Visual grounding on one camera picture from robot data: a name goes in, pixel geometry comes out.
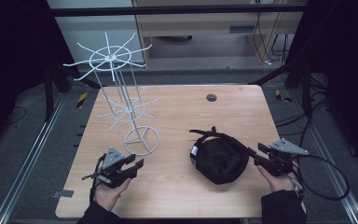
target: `white wire rack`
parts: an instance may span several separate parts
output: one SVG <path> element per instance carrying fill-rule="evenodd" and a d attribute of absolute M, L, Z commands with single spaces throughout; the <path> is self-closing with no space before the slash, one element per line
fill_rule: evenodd
<path fill-rule="evenodd" d="M 124 146 L 131 154 L 136 154 L 137 156 L 145 156 L 156 150 L 156 148 L 159 145 L 160 136 L 156 129 L 150 126 L 137 126 L 135 121 L 142 116 L 156 119 L 156 117 L 147 115 L 145 113 L 145 107 L 147 105 L 157 102 L 159 99 L 148 103 L 144 103 L 142 101 L 141 96 L 145 92 L 145 88 L 142 91 L 139 91 L 132 66 L 145 67 L 145 64 L 132 63 L 131 55 L 135 52 L 140 52 L 150 49 L 152 46 L 150 45 L 147 48 L 137 49 L 134 51 L 127 49 L 126 45 L 133 40 L 134 36 L 135 34 L 133 34 L 132 37 L 127 42 L 125 42 L 122 46 L 114 46 L 109 44 L 109 39 L 107 37 L 107 34 L 105 33 L 106 47 L 97 50 L 86 48 L 80 45 L 79 43 L 77 43 L 78 46 L 81 47 L 82 49 L 90 51 L 91 56 L 86 61 L 64 64 L 64 65 L 75 66 L 81 63 L 89 64 L 91 69 L 85 75 L 83 75 L 80 78 L 76 78 L 75 80 L 76 81 L 82 80 L 83 78 L 87 77 L 91 73 L 93 73 L 94 76 L 96 77 L 101 87 L 103 98 L 109 105 L 109 109 L 110 109 L 109 113 L 98 115 L 96 117 L 101 118 L 106 116 L 112 116 L 116 120 L 112 124 L 112 126 L 108 130 L 106 130 L 107 132 L 110 132 L 120 122 L 130 122 L 131 130 L 129 131 L 129 133 L 127 134 L 124 140 Z M 137 96 L 135 97 L 130 97 L 130 94 L 127 89 L 127 85 L 124 81 L 123 73 L 121 71 L 121 68 L 126 65 L 128 65 L 131 69 L 132 79 L 137 93 Z M 119 99 L 116 99 L 114 101 L 108 97 L 106 91 L 103 88 L 101 80 L 98 77 L 97 72 L 110 72 L 112 81 L 116 85 Z M 154 135 L 155 137 L 153 139 L 155 139 L 155 141 L 153 141 L 153 143 L 150 143 L 147 140 L 150 139 L 150 137 L 146 138 L 147 135 L 148 136 Z M 131 148 L 131 146 L 134 145 L 136 146 L 141 145 L 143 146 L 143 149 L 140 149 L 139 147 Z"/>

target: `aluminum extrusion rail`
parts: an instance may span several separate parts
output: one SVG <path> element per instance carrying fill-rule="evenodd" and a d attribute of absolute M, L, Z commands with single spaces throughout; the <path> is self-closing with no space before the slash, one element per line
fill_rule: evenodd
<path fill-rule="evenodd" d="M 61 93 L 60 96 L 61 98 L 57 100 L 56 105 L 54 106 L 54 113 L 48 121 L 45 121 L 45 124 L 43 125 L 39 135 L 36 137 L 34 145 L 28 153 L 24 164 L 22 165 L 13 185 L 11 186 L 10 191 L 0 206 L 0 224 L 7 223 L 17 200 L 20 198 L 22 190 L 27 183 L 28 177 L 30 176 L 34 165 L 36 164 L 37 158 L 39 157 L 39 154 L 48 139 L 48 135 L 50 134 L 51 129 L 54 126 L 54 123 L 62 109 L 62 103 L 65 100 L 66 94 Z"/>
<path fill-rule="evenodd" d="M 294 100 L 294 102 L 296 102 L 298 109 L 301 112 L 304 112 L 302 109 L 302 106 L 300 104 L 300 100 L 299 100 L 300 96 L 298 95 L 298 93 L 296 91 L 292 91 L 292 90 L 290 90 L 290 92 L 294 96 L 293 100 Z M 319 131 L 316 128 L 316 126 L 311 124 L 309 132 L 311 134 L 312 139 L 314 140 L 316 149 L 317 149 L 318 153 L 320 154 L 320 156 L 328 161 L 331 161 L 333 164 L 336 164 L 334 162 L 332 156 L 328 152 L 328 149 L 327 149 L 326 145 L 324 144 L 322 137 L 319 135 Z M 345 185 L 345 181 L 344 181 L 343 177 L 340 175 L 340 173 L 337 170 L 332 169 L 332 167 L 329 165 L 326 165 L 325 169 L 326 169 L 327 174 L 330 177 L 330 180 L 333 183 L 336 193 L 338 195 L 343 195 L 345 192 L 345 189 L 346 189 L 346 185 Z M 351 222 L 353 224 L 358 224 L 358 202 L 356 201 L 352 192 L 350 191 L 348 196 L 345 197 L 344 199 L 342 199 L 341 202 L 342 202 Z"/>

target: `wooden tabletop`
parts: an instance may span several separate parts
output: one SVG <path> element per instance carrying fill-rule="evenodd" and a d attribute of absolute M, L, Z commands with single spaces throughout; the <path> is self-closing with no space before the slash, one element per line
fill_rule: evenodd
<path fill-rule="evenodd" d="M 119 101 L 116 87 L 104 90 L 110 100 Z M 134 87 L 128 90 L 131 98 L 136 97 Z M 145 159 L 145 165 L 122 193 L 113 212 L 128 218 L 261 217 L 260 198 L 270 191 L 252 158 L 236 181 L 219 186 L 196 170 L 189 158 L 190 149 L 200 137 L 190 133 L 190 129 L 210 131 L 215 126 L 219 133 L 235 137 L 253 149 L 257 149 L 257 143 L 266 145 L 278 140 L 261 88 L 253 85 L 141 86 L 139 91 L 144 104 L 157 101 L 147 104 L 145 111 L 142 109 L 144 115 L 138 117 L 136 125 L 157 130 L 160 142 L 153 153 L 136 159 Z M 208 94 L 214 94 L 216 101 L 208 101 Z M 124 147 L 124 139 L 131 131 L 128 115 L 110 132 L 107 130 L 117 120 L 112 116 L 96 117 L 110 111 L 100 91 L 64 186 L 73 190 L 74 195 L 60 198 L 56 209 L 58 217 L 83 216 L 89 206 L 92 180 L 82 180 L 82 177 L 94 172 L 97 160 L 109 147 L 126 157 L 130 155 Z M 155 136 L 149 135 L 153 143 Z"/>

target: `wire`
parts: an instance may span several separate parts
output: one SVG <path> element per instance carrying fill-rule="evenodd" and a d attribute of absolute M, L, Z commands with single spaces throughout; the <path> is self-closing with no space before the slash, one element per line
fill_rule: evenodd
<path fill-rule="evenodd" d="M 95 166 L 95 172 L 93 175 L 83 177 L 83 180 L 86 179 L 86 177 L 92 177 L 92 186 L 91 189 L 89 190 L 89 203 L 92 203 L 94 201 L 95 189 L 101 184 L 101 182 L 96 184 L 98 178 L 97 176 L 99 173 L 101 162 L 104 161 L 105 158 L 106 158 L 106 154 L 103 154 L 101 158 L 98 159 L 97 165 Z"/>
<path fill-rule="evenodd" d="M 325 99 L 322 100 L 321 102 L 319 102 L 316 105 L 314 105 L 311 110 L 316 111 L 317 107 L 322 105 L 322 104 L 324 104 L 325 102 L 326 102 Z M 302 113 L 302 114 L 294 115 L 294 116 L 289 117 L 287 119 L 281 119 L 281 120 L 275 121 L 274 123 L 277 124 L 277 123 L 284 122 L 284 121 L 289 120 L 289 119 L 293 119 L 293 120 L 290 120 L 290 121 L 288 121 L 286 123 L 283 123 L 283 124 L 277 124 L 276 127 L 279 128 L 279 127 L 294 123 L 295 121 L 297 121 L 297 120 L 299 120 L 301 118 L 304 118 L 305 116 L 307 116 L 307 115 L 305 113 Z"/>
<path fill-rule="evenodd" d="M 327 91 L 327 85 L 318 78 L 311 76 L 310 81 L 315 87 L 319 88 L 320 90 Z"/>
<path fill-rule="evenodd" d="M 289 135 L 296 135 L 296 134 L 301 134 L 303 133 L 304 131 L 301 131 L 301 132 L 298 132 L 298 133 L 280 133 L 279 135 L 280 136 L 289 136 Z"/>
<path fill-rule="evenodd" d="M 327 164 L 329 164 L 330 166 L 332 166 L 334 169 L 336 169 L 339 174 L 342 176 L 342 178 L 344 179 L 345 182 L 345 186 L 346 186 L 346 190 L 345 192 L 338 197 L 331 197 L 331 196 L 327 196 L 327 195 L 323 195 L 322 193 L 316 191 L 315 189 L 311 188 L 310 185 L 307 184 L 307 182 L 304 181 L 304 178 L 302 177 L 301 171 L 299 169 L 299 159 L 300 158 L 311 158 L 311 159 L 316 159 L 316 160 L 320 160 L 320 161 L 324 161 Z M 339 201 L 344 199 L 345 197 L 348 196 L 348 194 L 350 193 L 351 190 L 351 186 L 350 186 L 350 182 L 348 180 L 348 178 L 344 175 L 344 173 L 338 169 L 338 167 L 336 167 L 336 165 L 334 163 L 332 163 L 331 161 L 328 161 L 322 157 L 318 157 L 318 156 L 314 156 L 314 155 L 297 155 L 295 157 L 293 157 L 293 160 L 297 160 L 297 164 L 298 166 L 296 166 L 296 171 L 295 169 L 293 169 L 293 173 L 295 174 L 296 178 L 298 179 L 298 181 L 300 181 L 300 184 L 303 185 L 303 187 L 306 187 L 307 190 L 309 190 L 310 192 L 312 192 L 313 194 L 324 198 L 326 200 L 330 200 L 330 201 Z"/>
<path fill-rule="evenodd" d="M 302 132 L 302 134 L 301 134 L 300 142 L 299 142 L 299 144 L 298 144 L 299 147 L 302 146 L 303 141 L 304 141 L 304 137 L 305 137 L 305 133 L 307 132 L 307 129 L 310 127 L 310 124 L 311 124 L 311 123 L 312 123 L 312 118 L 308 119 L 307 124 L 306 124 L 305 127 L 304 127 L 304 130 L 303 130 L 303 132 Z"/>
<path fill-rule="evenodd" d="M 323 95 L 325 95 L 325 94 L 326 94 L 326 91 L 316 91 L 315 93 L 312 94 L 312 96 L 311 96 L 310 98 L 315 97 L 315 95 L 317 95 L 317 94 L 323 94 Z"/>
<path fill-rule="evenodd" d="M 27 115 L 27 110 L 26 110 L 24 107 L 22 107 L 22 106 L 16 106 L 16 107 L 14 107 L 14 108 L 15 108 L 15 109 L 22 109 L 22 110 L 24 111 L 24 114 L 21 116 L 21 118 L 16 119 L 16 120 L 14 120 L 14 121 L 11 121 L 11 122 L 9 122 L 9 123 L 5 123 L 4 125 L 15 124 L 15 123 L 19 122 L 20 120 L 22 120 L 22 119 L 25 117 L 25 115 Z"/>
<path fill-rule="evenodd" d="M 280 59 L 277 59 L 276 61 L 281 60 L 281 65 L 284 65 L 286 63 L 286 57 L 287 57 L 286 51 L 288 51 L 286 50 L 286 46 L 288 45 L 288 35 L 284 35 L 283 49 L 274 49 L 278 36 L 279 35 L 275 35 L 274 41 L 272 42 L 272 46 L 271 46 L 271 52 L 273 55 L 280 57 Z"/>
<path fill-rule="evenodd" d="M 256 2 L 258 5 L 261 4 L 260 0 L 255 0 L 255 2 Z M 258 50 L 257 44 L 255 43 L 255 32 L 258 30 L 258 33 L 260 34 L 261 42 L 263 43 L 264 52 L 266 53 L 266 56 L 269 58 L 268 62 L 269 62 L 269 63 L 272 63 L 272 62 L 275 62 L 275 61 L 279 61 L 280 59 L 271 59 L 271 58 L 269 57 L 269 54 L 267 53 L 266 43 L 265 43 L 265 41 L 264 41 L 264 37 L 262 36 L 262 34 L 261 34 L 261 29 L 260 29 L 260 15 L 261 15 L 261 13 L 260 13 L 260 12 L 257 12 L 257 21 L 256 21 L 255 29 L 254 29 L 254 32 L 253 32 L 253 42 L 254 42 L 254 45 L 255 45 L 255 49 L 257 50 L 258 56 L 259 56 L 259 58 L 260 58 L 260 61 L 263 62 L 263 57 L 261 56 L 260 51 Z"/>

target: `circular wire base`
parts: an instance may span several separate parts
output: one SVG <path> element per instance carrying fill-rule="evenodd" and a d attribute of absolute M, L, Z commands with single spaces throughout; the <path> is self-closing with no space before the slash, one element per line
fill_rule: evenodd
<path fill-rule="evenodd" d="M 124 146 L 126 147 L 127 151 L 129 151 L 130 154 L 135 154 L 137 156 L 149 155 L 154 150 L 156 150 L 158 145 L 159 134 L 154 128 L 150 126 L 138 126 L 136 129 L 132 129 L 127 134 L 124 142 Z"/>

